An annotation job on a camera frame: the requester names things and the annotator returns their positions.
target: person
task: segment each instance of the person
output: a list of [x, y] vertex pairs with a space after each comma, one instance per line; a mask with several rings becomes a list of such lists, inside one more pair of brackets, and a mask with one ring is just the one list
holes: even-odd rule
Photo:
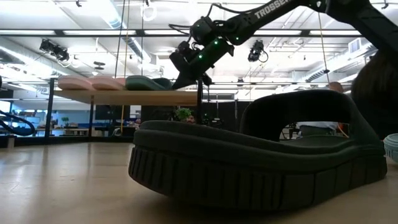
[[[337, 91], [339, 93], [344, 92], [343, 86], [339, 82], [329, 83], [329, 89]], [[308, 121], [308, 122], [297, 122], [297, 126], [300, 130], [301, 136], [311, 136], [316, 134], [327, 134], [335, 135], [338, 127], [337, 122], [331, 121]]]
[[188, 124], [195, 124], [195, 117], [193, 115], [190, 115], [189, 117], [187, 117], [187, 119], [185, 120]]
[[351, 97], [380, 139], [398, 133], [398, 71], [380, 50], [353, 81]]

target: wooden floor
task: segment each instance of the wooden floor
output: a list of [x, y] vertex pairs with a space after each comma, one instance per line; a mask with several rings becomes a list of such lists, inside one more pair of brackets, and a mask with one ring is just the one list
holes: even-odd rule
[[0, 223], [396, 223], [398, 165], [387, 178], [301, 211], [265, 214], [173, 201], [127, 174], [131, 144], [17, 147], [0, 151]]

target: black robotic arm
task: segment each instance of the black robotic arm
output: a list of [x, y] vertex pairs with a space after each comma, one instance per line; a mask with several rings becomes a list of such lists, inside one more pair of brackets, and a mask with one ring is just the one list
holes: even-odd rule
[[210, 12], [196, 21], [190, 27], [190, 36], [204, 48], [192, 49], [187, 41], [183, 41], [170, 55], [180, 72], [173, 88], [191, 85], [199, 78], [210, 84], [211, 80], [205, 72], [213, 68], [224, 54], [233, 56], [234, 45], [243, 44], [255, 31], [298, 6], [307, 6], [352, 25], [398, 66], [398, 27], [375, 9], [369, 0], [273, 0], [227, 21], [212, 21]]

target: wooden shelf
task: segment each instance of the wooden shelf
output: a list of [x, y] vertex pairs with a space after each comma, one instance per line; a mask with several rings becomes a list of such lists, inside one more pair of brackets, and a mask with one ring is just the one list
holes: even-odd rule
[[187, 91], [91, 91], [62, 90], [54, 91], [54, 95], [91, 103], [95, 105], [142, 105], [142, 106], [195, 106], [197, 92]]

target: potted plant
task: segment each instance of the potted plant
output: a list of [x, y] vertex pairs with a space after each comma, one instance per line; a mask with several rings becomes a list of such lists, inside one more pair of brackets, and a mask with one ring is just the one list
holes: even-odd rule
[[61, 120], [64, 122], [65, 127], [69, 126], [69, 123], [68, 123], [69, 118], [68, 117], [63, 117], [63, 118], [61, 118]]
[[191, 116], [192, 111], [188, 108], [179, 108], [175, 115], [179, 121], [185, 121], [189, 116]]

